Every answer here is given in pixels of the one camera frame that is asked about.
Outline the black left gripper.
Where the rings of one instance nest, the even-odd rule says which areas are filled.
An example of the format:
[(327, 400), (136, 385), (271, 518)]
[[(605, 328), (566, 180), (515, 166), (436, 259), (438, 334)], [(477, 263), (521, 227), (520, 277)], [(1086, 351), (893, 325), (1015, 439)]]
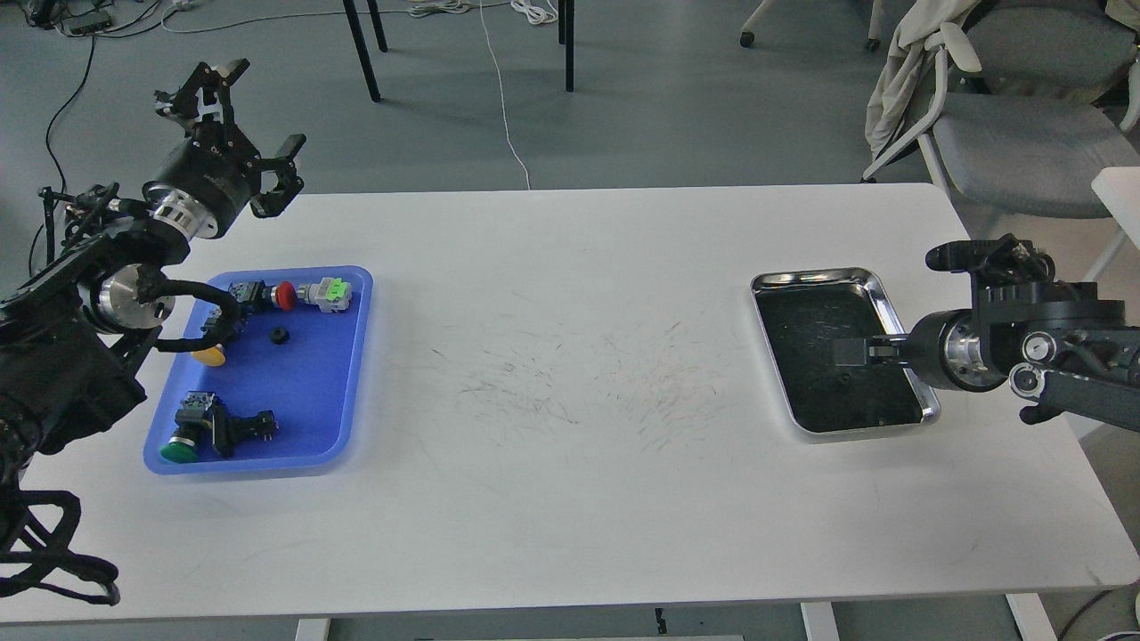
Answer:
[[(233, 227), (251, 200), (256, 219), (280, 216), (306, 182), (298, 175), (298, 153), (306, 133), (290, 135), (277, 157), (226, 157), (220, 151), (252, 151), (233, 113), (231, 89), (251, 60), (229, 60), (212, 66), (199, 62), (184, 86), (168, 94), (155, 91), (155, 112), (184, 128), (184, 141), (160, 163), (158, 172), (142, 185), (142, 197), (163, 224), (186, 240), (215, 240)], [(272, 172), (269, 190), (260, 190), (261, 175)]]

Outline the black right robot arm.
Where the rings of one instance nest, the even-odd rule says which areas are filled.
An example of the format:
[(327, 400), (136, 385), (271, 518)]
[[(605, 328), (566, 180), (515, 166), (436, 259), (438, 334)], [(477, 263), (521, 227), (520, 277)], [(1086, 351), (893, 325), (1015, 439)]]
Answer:
[(1139, 331), (1123, 301), (1100, 299), (1093, 281), (1057, 279), (1051, 255), (1011, 234), (940, 244), (925, 266), (966, 273), (972, 305), (930, 313), (905, 334), (840, 339), (834, 364), (912, 370), (969, 393), (1008, 386), (1026, 401), (1026, 425), (1070, 413), (1139, 429)]

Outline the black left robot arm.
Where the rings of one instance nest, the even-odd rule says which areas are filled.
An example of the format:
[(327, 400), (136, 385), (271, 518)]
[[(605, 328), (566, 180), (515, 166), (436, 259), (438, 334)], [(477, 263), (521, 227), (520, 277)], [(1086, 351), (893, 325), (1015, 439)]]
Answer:
[(184, 86), (156, 94), (155, 109), (184, 128), (142, 198), (119, 185), (85, 193), (42, 188), (46, 227), (66, 206), (60, 245), (3, 300), (3, 597), (44, 589), (89, 605), (119, 603), (119, 568), (70, 543), (81, 504), (68, 490), (22, 490), (36, 454), (106, 433), (146, 398), (137, 373), (148, 352), (196, 352), (233, 335), (241, 305), (202, 281), (168, 279), (196, 237), (220, 240), (245, 206), (280, 216), (302, 190), (293, 133), (274, 157), (249, 141), (231, 89), (249, 60), (199, 62)]

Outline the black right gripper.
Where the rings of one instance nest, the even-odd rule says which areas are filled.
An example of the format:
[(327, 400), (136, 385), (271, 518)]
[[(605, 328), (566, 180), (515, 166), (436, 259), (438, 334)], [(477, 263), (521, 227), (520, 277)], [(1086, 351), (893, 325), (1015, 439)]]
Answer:
[(927, 386), (990, 391), (1027, 364), (1127, 382), (1125, 305), (1096, 283), (1054, 279), (1054, 260), (1031, 240), (956, 240), (925, 253), (930, 271), (969, 273), (974, 305), (933, 313), (907, 334), (834, 340), (839, 368), (909, 368)]

